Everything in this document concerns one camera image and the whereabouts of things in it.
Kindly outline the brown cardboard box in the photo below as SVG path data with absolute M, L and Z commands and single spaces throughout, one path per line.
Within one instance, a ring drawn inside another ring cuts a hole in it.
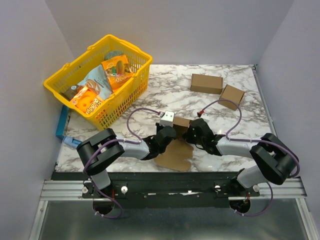
M 190 119 L 174 117 L 173 128 L 176 131 L 176 139 L 166 147 L 163 154 L 159 154 L 154 159 L 159 167 L 179 172 L 186 172 L 191 168 L 192 164 L 189 160 L 193 157 L 194 148 L 183 137 L 190 123 Z

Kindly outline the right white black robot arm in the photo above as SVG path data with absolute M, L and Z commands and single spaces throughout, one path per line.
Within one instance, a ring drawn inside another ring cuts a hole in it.
M 255 166 L 241 169 L 230 181 L 230 191 L 236 196 L 260 183 L 282 185 L 300 170 L 297 156 L 272 133 L 266 133 L 260 139 L 230 138 L 215 134 L 207 122 L 199 118 L 190 123 L 182 136 L 187 143 L 200 145 L 210 155 L 238 156 L 255 161 Z

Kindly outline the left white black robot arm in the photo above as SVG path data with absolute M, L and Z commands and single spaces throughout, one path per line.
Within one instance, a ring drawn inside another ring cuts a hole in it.
M 161 127 L 155 135 L 141 140 L 124 139 L 107 128 L 81 142 L 76 150 L 84 165 L 84 173 L 93 180 L 93 191 L 104 198 L 111 191 L 111 179 L 107 172 L 109 165 L 119 157 L 142 161 L 154 159 L 165 152 L 176 136 L 172 126 Z

